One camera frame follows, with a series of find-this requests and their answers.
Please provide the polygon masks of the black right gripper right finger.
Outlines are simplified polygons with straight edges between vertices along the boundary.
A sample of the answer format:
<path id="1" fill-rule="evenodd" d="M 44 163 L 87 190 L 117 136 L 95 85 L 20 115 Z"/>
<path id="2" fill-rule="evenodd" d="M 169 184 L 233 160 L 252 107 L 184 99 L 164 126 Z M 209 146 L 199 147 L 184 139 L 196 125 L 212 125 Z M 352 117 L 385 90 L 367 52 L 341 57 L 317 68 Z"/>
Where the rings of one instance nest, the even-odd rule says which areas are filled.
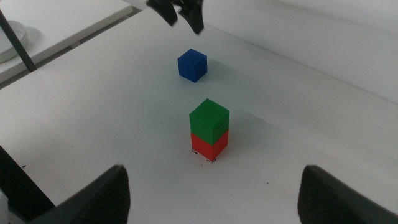
<path id="1" fill-rule="evenodd" d="M 397 214 L 316 165 L 303 170 L 297 208 L 301 223 L 397 224 Z"/>

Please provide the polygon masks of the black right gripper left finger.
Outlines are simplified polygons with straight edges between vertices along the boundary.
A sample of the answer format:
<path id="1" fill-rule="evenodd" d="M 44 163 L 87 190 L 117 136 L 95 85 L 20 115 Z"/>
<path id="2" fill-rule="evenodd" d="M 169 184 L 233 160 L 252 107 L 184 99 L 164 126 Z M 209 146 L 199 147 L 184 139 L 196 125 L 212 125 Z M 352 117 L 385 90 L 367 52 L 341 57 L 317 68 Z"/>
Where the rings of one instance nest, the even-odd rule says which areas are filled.
<path id="1" fill-rule="evenodd" d="M 114 165 L 84 189 L 32 220 L 39 224 L 125 224 L 131 205 L 129 178 Z"/>

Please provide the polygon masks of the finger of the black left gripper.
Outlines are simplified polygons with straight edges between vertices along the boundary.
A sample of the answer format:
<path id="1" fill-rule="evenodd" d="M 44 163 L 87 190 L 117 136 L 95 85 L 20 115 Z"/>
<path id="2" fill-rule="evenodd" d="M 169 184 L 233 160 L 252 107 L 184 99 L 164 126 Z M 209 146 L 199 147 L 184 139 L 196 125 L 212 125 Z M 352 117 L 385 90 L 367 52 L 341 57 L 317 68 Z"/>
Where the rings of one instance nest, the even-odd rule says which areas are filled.
<path id="1" fill-rule="evenodd" d="M 177 13 L 169 0 L 147 0 L 146 5 L 156 11 L 168 25 L 173 26 L 177 20 Z"/>
<path id="2" fill-rule="evenodd" d="M 190 25 L 196 35 L 200 35 L 204 29 L 203 0 L 181 0 L 178 12 Z"/>

